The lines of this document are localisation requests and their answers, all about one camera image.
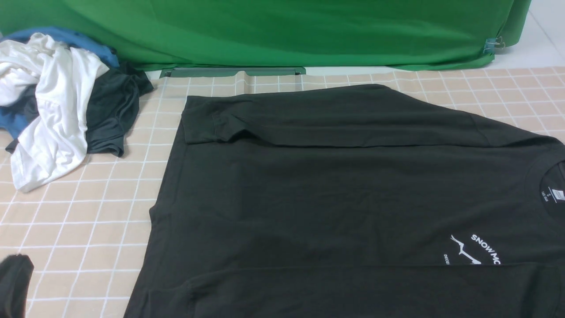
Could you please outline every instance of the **black fabric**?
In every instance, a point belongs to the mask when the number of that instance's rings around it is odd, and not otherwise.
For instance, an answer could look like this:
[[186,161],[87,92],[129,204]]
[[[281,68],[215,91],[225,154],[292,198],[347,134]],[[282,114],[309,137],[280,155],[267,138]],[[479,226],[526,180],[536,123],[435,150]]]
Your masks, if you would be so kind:
[[[152,90],[145,72],[128,63],[122,63],[119,69],[111,68],[96,79],[86,108],[86,152],[123,156],[124,136],[139,112],[139,97]],[[39,116],[34,87],[32,94],[22,95],[18,103],[24,105],[22,110],[30,122]],[[13,153],[17,144],[17,140],[12,141],[6,151]]]
[[563,317],[562,161],[380,85],[189,96],[125,317]]
[[33,264],[27,255],[10,255],[0,263],[0,318],[25,317]]

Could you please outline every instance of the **pile of clothes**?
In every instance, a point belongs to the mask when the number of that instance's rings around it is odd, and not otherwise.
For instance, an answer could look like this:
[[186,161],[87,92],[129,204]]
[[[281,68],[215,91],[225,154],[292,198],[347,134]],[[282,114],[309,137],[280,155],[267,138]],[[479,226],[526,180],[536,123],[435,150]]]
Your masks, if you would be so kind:
[[153,90],[112,48],[72,30],[36,28],[0,38],[0,128],[14,141],[23,192],[78,167],[87,153],[124,154],[124,135]]

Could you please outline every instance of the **folded fabric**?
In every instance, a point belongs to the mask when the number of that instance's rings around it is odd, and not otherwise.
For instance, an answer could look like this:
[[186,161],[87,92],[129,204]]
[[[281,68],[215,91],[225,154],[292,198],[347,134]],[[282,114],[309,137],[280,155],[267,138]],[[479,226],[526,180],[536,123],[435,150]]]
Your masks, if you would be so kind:
[[[112,153],[121,157],[125,148],[124,136],[139,112],[139,97],[152,90],[153,85],[145,72],[137,71],[127,63],[100,76],[94,82],[86,108],[86,152]],[[38,116],[35,95],[24,95],[18,100],[18,111],[31,122]],[[17,144],[15,139],[6,151],[13,153]]]
[[100,60],[102,60],[102,62],[111,67],[120,66],[118,57],[114,54],[114,49],[102,45],[82,33],[78,33],[66,28],[41,27],[21,30],[0,38],[0,42],[4,40],[13,40],[25,43],[34,33],[43,33],[45,35],[49,35],[55,41],[65,42],[66,44],[74,48],[88,50],[96,54],[100,58]]
[[[35,85],[29,86],[22,93],[21,98],[10,107],[0,107],[0,128],[6,129],[12,138],[18,138],[20,133],[31,122],[23,112],[23,104],[29,98],[35,100]],[[35,104],[35,109],[37,109],[37,103],[35,101],[33,103]]]
[[531,263],[221,270],[149,290],[141,314],[126,317],[563,317],[564,273]]
[[10,255],[0,263],[0,317],[24,318],[32,273],[27,255]]
[[37,84],[39,117],[21,132],[11,157],[18,190],[28,192],[49,183],[84,160],[86,106],[95,79],[107,71],[95,54],[68,49],[41,33],[33,34],[27,44],[0,42],[0,96],[4,91],[11,92],[14,101],[19,98],[23,89],[14,74],[25,74],[24,80],[33,77],[28,84]]

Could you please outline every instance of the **grid-patterned mat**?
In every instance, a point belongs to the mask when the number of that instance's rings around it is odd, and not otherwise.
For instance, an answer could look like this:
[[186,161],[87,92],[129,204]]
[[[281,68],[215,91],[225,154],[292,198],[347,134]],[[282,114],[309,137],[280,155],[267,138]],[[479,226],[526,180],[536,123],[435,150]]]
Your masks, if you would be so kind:
[[[349,76],[161,79],[142,98],[124,158],[97,154],[65,177],[16,193],[0,151],[0,257],[34,265],[29,318],[123,315],[141,268],[154,204],[186,95],[294,92],[365,83],[565,141],[565,68],[391,72]],[[0,132],[0,146],[10,142]]]

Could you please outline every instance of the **green cloth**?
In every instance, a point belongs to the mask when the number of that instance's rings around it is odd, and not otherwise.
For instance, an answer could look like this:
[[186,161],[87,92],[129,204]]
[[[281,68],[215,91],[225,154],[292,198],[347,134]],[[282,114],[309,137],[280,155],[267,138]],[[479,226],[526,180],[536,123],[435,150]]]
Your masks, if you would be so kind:
[[171,66],[481,67],[520,36],[531,0],[14,0],[4,34],[84,33],[146,70]]

